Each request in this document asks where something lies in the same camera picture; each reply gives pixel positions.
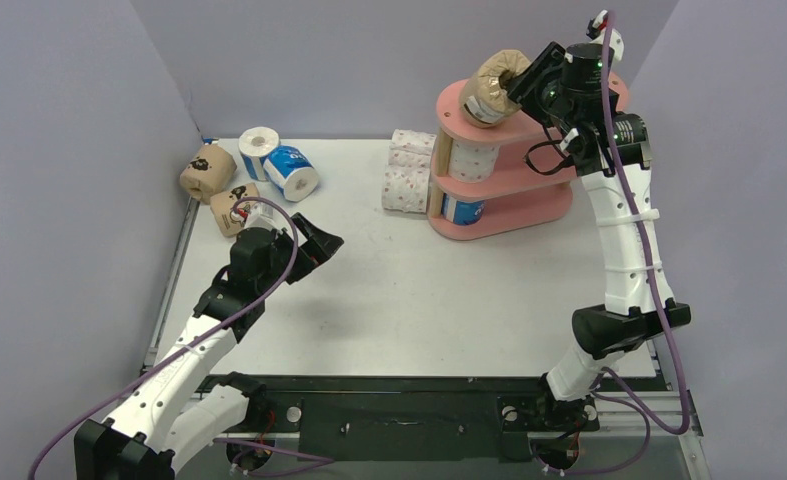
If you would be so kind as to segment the brown roll with barcode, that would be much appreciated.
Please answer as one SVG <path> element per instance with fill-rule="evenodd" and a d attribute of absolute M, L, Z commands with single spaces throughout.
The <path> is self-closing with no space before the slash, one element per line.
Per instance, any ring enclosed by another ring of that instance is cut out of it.
<path fill-rule="evenodd" d="M 515 49 L 500 50 L 488 58 L 466 81 L 458 95 L 465 120 L 477 128 L 492 128 L 516 113 L 507 84 L 523 73 L 531 60 Z"/>

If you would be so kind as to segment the blue paper roll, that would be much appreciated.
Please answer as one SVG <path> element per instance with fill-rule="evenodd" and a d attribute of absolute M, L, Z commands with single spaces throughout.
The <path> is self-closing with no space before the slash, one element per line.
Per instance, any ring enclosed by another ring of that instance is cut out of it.
<path fill-rule="evenodd" d="M 445 195 L 441 206 L 441 216 L 455 225 L 472 225 L 481 219 L 484 207 L 484 201 L 466 202 L 453 196 Z"/>

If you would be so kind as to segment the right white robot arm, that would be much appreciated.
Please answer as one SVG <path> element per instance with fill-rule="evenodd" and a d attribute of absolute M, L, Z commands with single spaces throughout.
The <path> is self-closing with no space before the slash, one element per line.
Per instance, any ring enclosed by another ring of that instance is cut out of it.
<path fill-rule="evenodd" d="M 605 300 L 572 316 L 574 341 L 545 376 L 535 418 L 557 427 L 595 380 L 626 353 L 691 321 L 666 280 L 651 205 L 651 149 L 644 120 L 619 110 L 607 70 L 616 56 L 597 43 L 550 43 L 507 84 L 508 98 L 544 129 L 562 135 L 562 167 L 575 169 L 591 201 L 605 269 Z"/>

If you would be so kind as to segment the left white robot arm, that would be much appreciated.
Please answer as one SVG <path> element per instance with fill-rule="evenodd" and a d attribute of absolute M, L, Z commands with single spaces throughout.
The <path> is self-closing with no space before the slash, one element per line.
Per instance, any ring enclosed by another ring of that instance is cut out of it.
<path fill-rule="evenodd" d="M 305 278 L 344 244 L 301 214 L 289 223 L 277 229 L 261 218 L 236 236 L 228 264 L 200 296 L 175 345 L 103 421 L 87 420 L 77 430 L 77 478 L 173 479 L 225 430 L 264 423 L 264 387 L 242 374 L 202 404 L 186 404 L 263 315 L 266 297 Z"/>

